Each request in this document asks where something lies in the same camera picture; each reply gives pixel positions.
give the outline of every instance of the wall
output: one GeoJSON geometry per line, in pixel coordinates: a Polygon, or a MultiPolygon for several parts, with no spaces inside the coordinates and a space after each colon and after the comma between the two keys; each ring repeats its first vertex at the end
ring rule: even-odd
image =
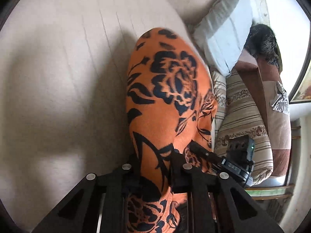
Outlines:
{"type": "Polygon", "coordinates": [[[300,118],[301,153],[293,197],[280,222],[285,233],[293,233],[311,208],[311,115],[300,118]]]}
{"type": "Polygon", "coordinates": [[[296,103],[290,104],[290,120],[295,121],[300,117],[311,114],[310,103],[296,103]]]}

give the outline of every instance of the white pillow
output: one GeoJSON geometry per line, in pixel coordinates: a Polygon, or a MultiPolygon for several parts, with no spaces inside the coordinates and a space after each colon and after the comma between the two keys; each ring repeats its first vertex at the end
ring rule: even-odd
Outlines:
{"type": "Polygon", "coordinates": [[[209,65],[230,75],[252,25],[250,0],[217,0],[193,33],[209,65]]]}

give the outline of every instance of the cushion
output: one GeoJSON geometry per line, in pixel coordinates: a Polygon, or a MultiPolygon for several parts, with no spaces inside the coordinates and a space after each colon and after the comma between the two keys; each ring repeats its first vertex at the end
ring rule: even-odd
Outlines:
{"type": "Polygon", "coordinates": [[[252,57],[248,52],[245,52],[243,56],[246,62],[241,64],[240,57],[234,68],[238,70],[253,97],[265,124],[273,153],[274,168],[271,177],[284,176],[287,173],[291,148],[290,117],[273,110],[270,104],[276,96],[276,81],[281,81],[279,73],[276,66],[268,64],[260,56],[258,57],[260,70],[254,70],[256,60],[252,62],[252,57]]]}
{"type": "Polygon", "coordinates": [[[218,71],[211,71],[214,87],[215,100],[218,103],[217,112],[214,118],[215,137],[226,115],[226,78],[218,71]]]}
{"type": "Polygon", "coordinates": [[[235,69],[226,80],[227,109],[216,141],[215,153],[226,155],[228,139],[248,134],[255,141],[253,184],[267,179],[273,171],[273,156],[268,134],[250,92],[235,69]]]}
{"type": "Polygon", "coordinates": [[[193,37],[209,65],[228,76],[236,64],[252,25],[249,0],[217,0],[195,28],[193,37]]]}
{"type": "Polygon", "coordinates": [[[86,174],[133,152],[126,70],[154,27],[193,46],[167,0],[21,0],[12,11],[0,31],[0,198],[18,226],[31,231],[86,174]]]}

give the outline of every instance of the wooden shelf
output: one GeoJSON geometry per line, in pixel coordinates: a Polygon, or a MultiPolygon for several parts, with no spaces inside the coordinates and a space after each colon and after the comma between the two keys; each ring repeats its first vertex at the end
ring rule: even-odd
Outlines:
{"type": "Polygon", "coordinates": [[[253,200],[272,200],[272,199],[280,199],[280,198],[288,198],[293,194],[280,194],[280,195],[271,195],[271,196],[253,196],[253,200]]]}
{"type": "Polygon", "coordinates": [[[249,191],[257,191],[257,190],[271,190],[271,189],[286,189],[290,187],[294,187],[294,184],[290,184],[288,186],[278,186],[278,187],[255,187],[255,188],[247,188],[249,191]]]}

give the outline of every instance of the black metal frame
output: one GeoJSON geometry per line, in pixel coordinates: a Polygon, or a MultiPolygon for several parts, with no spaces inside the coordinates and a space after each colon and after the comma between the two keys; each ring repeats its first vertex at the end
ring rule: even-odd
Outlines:
{"type": "Polygon", "coordinates": [[[22,229],[16,226],[9,213],[5,209],[0,199],[0,232],[3,233],[25,233],[22,229]]]}
{"type": "MultiPolygon", "coordinates": [[[[95,233],[103,194],[100,233],[127,232],[125,201],[141,189],[136,155],[128,163],[130,170],[119,167],[92,180],[84,177],[32,233],[95,233]]],[[[185,163],[184,155],[171,153],[170,186],[174,193],[188,194],[189,233],[284,233],[233,178],[206,174],[198,167],[186,170],[185,163]]],[[[2,228],[5,233],[22,232],[12,227],[13,221],[8,223],[11,229],[2,228]]]]}

